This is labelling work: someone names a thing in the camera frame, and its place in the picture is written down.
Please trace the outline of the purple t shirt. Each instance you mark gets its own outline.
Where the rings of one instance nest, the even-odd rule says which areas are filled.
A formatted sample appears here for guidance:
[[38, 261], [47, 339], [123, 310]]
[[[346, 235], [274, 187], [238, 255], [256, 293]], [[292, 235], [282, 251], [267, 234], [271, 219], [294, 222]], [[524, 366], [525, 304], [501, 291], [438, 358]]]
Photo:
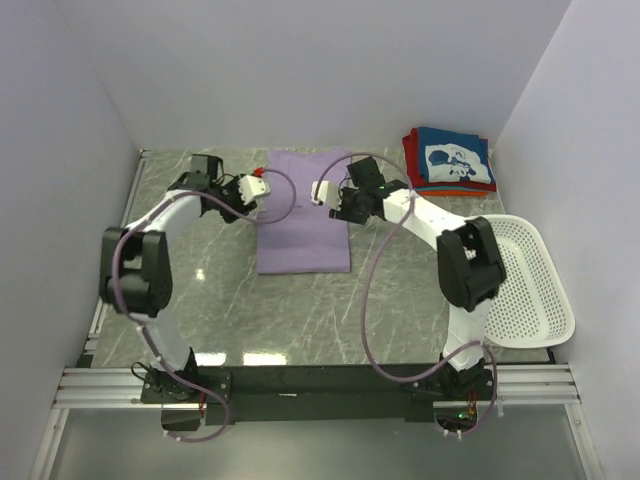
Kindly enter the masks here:
[[[348, 225], [329, 217], [328, 209], [311, 202], [312, 185], [324, 176], [340, 183], [347, 176], [347, 151], [341, 148], [316, 153], [272, 150], [265, 178], [271, 193], [264, 199], [256, 227], [256, 272], [259, 274], [348, 273], [351, 270]], [[277, 223], [269, 223], [277, 218]]]

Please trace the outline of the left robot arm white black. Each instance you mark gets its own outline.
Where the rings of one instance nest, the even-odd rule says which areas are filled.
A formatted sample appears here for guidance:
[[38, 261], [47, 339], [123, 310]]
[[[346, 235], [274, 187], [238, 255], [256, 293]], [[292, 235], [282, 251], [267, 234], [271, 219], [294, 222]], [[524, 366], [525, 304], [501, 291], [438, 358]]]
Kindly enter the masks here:
[[151, 357], [144, 377], [150, 390], [186, 402], [200, 388], [193, 349], [167, 312], [173, 293], [170, 244], [209, 211], [227, 224], [248, 216], [270, 193], [262, 175], [257, 169], [229, 176], [221, 158], [195, 154], [156, 206], [137, 221], [104, 231], [99, 295], [136, 326]]

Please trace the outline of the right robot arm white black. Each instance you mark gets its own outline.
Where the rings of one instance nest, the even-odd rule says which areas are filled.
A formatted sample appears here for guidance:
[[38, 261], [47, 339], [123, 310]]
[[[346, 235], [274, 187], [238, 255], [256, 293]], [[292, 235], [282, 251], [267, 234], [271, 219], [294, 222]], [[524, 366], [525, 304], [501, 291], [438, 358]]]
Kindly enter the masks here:
[[493, 358], [485, 345], [486, 322], [507, 273], [491, 223], [435, 205], [408, 177], [386, 180], [378, 166], [381, 155], [357, 152], [344, 159], [350, 186], [321, 177], [311, 188], [311, 200], [328, 207], [332, 219], [364, 224], [375, 216], [391, 223], [394, 233], [406, 230], [435, 251], [439, 288], [449, 304], [443, 357], [406, 380], [415, 383], [441, 372], [442, 393], [460, 399], [473, 388], [473, 374]]

